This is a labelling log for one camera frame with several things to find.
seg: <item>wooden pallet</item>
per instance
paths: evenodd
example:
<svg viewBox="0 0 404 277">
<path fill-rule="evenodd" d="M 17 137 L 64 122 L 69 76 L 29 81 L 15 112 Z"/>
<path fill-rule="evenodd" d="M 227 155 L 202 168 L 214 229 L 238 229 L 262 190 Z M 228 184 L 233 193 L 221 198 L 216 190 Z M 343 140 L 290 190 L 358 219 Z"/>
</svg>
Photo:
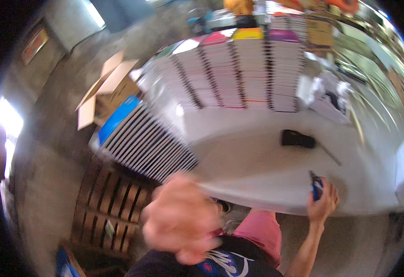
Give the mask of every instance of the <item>wooden pallet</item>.
<svg viewBox="0 0 404 277">
<path fill-rule="evenodd" d="M 71 241 L 88 250 L 127 258 L 130 238 L 151 193 L 140 180 L 91 162 L 77 198 Z M 114 228 L 113 236 L 105 230 Z"/>
</svg>

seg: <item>blue tool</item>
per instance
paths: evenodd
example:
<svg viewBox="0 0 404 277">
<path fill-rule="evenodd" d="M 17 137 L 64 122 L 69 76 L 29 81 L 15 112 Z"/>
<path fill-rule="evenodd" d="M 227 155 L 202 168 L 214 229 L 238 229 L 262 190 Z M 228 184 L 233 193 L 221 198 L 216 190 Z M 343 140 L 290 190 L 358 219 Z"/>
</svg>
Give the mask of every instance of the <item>blue tool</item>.
<svg viewBox="0 0 404 277">
<path fill-rule="evenodd" d="M 311 186 L 313 187 L 313 199 L 314 201 L 317 201 L 322 196 L 322 180 L 312 170 L 310 170 L 309 173 L 311 178 Z"/>
</svg>

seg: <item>stack of notebooks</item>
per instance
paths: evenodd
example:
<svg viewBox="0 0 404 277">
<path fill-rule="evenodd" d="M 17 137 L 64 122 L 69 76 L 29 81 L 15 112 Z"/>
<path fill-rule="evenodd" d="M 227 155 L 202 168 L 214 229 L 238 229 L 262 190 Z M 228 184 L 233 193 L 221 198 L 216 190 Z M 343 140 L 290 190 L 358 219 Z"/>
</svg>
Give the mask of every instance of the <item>stack of notebooks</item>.
<svg viewBox="0 0 404 277">
<path fill-rule="evenodd" d="M 207 74 L 210 65 L 207 64 L 200 52 L 199 44 L 206 36 L 199 36 L 187 39 L 173 51 L 173 56 L 182 66 L 189 82 L 189 86 L 194 91 L 199 101 L 204 107 L 218 107 L 219 102 L 216 92 Z"/>
<path fill-rule="evenodd" d="M 304 43 L 307 40 L 307 21 L 301 15 L 289 14 L 287 17 L 288 30 L 293 31 Z"/>
<path fill-rule="evenodd" d="M 198 161 L 172 126 L 130 96 L 99 130 L 99 152 L 146 177 L 163 182 L 170 174 L 188 171 Z"/>
<path fill-rule="evenodd" d="M 288 14 L 277 12 L 270 17 L 271 22 L 268 25 L 270 30 L 288 30 Z"/>
<path fill-rule="evenodd" d="M 185 110 L 270 108 L 296 112 L 296 87 L 305 64 L 305 20 L 272 17 L 261 28 L 230 29 L 167 47 L 155 65 Z"/>
<path fill-rule="evenodd" d="M 264 33 L 260 28 L 238 29 L 232 36 L 237 51 L 246 108 L 268 108 Z"/>
<path fill-rule="evenodd" d="M 173 96 L 186 110 L 202 108 L 203 105 L 195 95 L 194 88 L 190 85 L 188 77 L 179 60 L 173 55 L 184 41 L 177 42 L 162 50 L 154 59 L 154 65 L 159 69 L 164 80 L 173 92 Z"/>
<path fill-rule="evenodd" d="M 276 13 L 271 16 L 271 22 L 268 25 L 270 30 L 291 30 L 304 43 L 307 39 L 307 22 L 302 15 Z"/>
<path fill-rule="evenodd" d="M 236 29 L 210 34 L 201 44 L 201 54 L 209 65 L 209 78 L 219 97 L 219 107 L 242 108 L 237 57 L 231 36 Z"/>
<path fill-rule="evenodd" d="M 296 112 L 296 89 L 304 66 L 304 47 L 289 30 L 269 30 L 271 53 L 271 101 L 277 112 Z"/>
</svg>

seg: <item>concrete wall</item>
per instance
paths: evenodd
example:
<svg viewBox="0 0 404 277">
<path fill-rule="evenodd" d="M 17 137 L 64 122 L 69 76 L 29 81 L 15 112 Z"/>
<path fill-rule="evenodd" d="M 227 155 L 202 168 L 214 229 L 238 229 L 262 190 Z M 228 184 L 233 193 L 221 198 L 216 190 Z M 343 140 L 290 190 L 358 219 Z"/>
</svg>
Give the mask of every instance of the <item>concrete wall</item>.
<svg viewBox="0 0 404 277">
<path fill-rule="evenodd" d="M 67 51 L 101 29 L 82 0 L 50 0 L 43 15 Z"/>
<path fill-rule="evenodd" d="M 49 40 L 31 62 L 25 65 L 21 58 L 22 51 L 40 27 L 47 30 Z M 65 53 L 61 42 L 42 18 L 29 25 L 23 38 L 17 42 L 10 55 L 9 67 L 0 83 L 0 94 L 22 117 L 26 117 L 30 113 L 42 93 L 45 81 Z"/>
<path fill-rule="evenodd" d="M 199 6 L 207 7 L 213 11 L 224 8 L 223 0 L 197 0 Z"/>
</svg>

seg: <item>blurred hand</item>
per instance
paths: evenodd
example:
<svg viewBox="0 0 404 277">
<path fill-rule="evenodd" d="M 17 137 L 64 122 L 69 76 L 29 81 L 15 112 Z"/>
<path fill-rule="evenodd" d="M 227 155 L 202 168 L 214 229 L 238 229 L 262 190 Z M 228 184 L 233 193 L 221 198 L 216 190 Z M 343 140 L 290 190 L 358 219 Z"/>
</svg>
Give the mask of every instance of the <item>blurred hand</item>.
<svg viewBox="0 0 404 277">
<path fill-rule="evenodd" d="M 339 205 L 338 190 L 330 184 L 325 178 L 321 177 L 323 189 L 322 196 L 316 202 L 313 200 L 313 193 L 310 192 L 307 202 L 307 213 L 310 224 L 324 224 L 330 214 L 336 210 Z"/>
<path fill-rule="evenodd" d="M 185 265 L 205 259 L 205 252 L 219 241 L 210 233 L 220 228 L 217 205 L 196 185 L 194 179 L 174 174 L 153 193 L 144 208 L 143 235 L 148 245 L 176 254 Z"/>
</svg>

